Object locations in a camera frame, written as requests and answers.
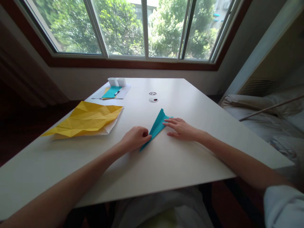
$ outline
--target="couch cushion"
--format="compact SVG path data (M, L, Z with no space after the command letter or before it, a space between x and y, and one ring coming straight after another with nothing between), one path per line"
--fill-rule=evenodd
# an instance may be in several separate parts
M274 136L269 143L291 160L304 174L304 139L290 136Z
M289 136L274 136L269 142L276 150L291 160L294 168L277 170L299 190L304 191L304 139Z
M253 109L233 106L224 106L223 109L236 119L241 119L256 112L256 110ZM242 121L242 123L266 142L269 142L273 136L304 138L304 134L287 121L268 113L260 113Z
M263 97L247 96L240 94L230 94L225 96L221 103L221 107L234 106L255 109L260 111L273 106L271 100ZM276 110L267 110L266 113L277 115Z
M270 100L274 105L299 97L304 94L304 85L299 85L288 90L273 93L264 98ZM294 127L304 133L304 98L290 102L275 108L280 118L285 119Z

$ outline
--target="forearm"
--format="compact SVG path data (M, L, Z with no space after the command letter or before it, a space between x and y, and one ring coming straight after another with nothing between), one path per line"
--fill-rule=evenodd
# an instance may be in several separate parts
M292 186L268 166L206 132L202 132L197 141L211 150L233 172L259 191L264 192L267 187L273 185Z
M29 202L2 226L56 227L107 168L123 154L122 146L115 145Z

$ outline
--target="teal paper card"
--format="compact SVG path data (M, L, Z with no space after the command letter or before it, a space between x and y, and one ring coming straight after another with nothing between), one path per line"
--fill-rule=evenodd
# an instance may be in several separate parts
M142 151L152 141L152 139L154 139L155 136L157 136L157 134L162 129L164 129L164 127L165 127L165 125L163 125L164 119L169 119L169 117L166 116L165 113L164 113L164 110L161 109L157 118L156 118L156 120L155 120L155 122L154 122L154 124L153 124L153 126L152 126L152 129L149 133L149 135L152 135L152 138L141 147L140 151Z
M121 86L111 86L111 88L102 96L102 98L114 98L115 93L117 93L121 88Z

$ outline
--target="paper cup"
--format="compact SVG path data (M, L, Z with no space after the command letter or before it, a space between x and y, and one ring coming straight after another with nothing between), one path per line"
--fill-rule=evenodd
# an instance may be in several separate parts
M108 78L108 81L110 83L110 86L118 86L116 78Z
M125 79L117 79L118 86L125 87L126 86L126 80Z

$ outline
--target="green leaves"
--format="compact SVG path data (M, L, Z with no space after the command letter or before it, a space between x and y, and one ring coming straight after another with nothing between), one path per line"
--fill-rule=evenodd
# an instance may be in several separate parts
M33 0L64 52L100 53L82 0ZM127 0L92 0L109 54L144 55L143 25ZM206 58L217 30L208 29L215 0L197 0L188 58ZM177 58L187 0L159 0L149 18L149 56Z

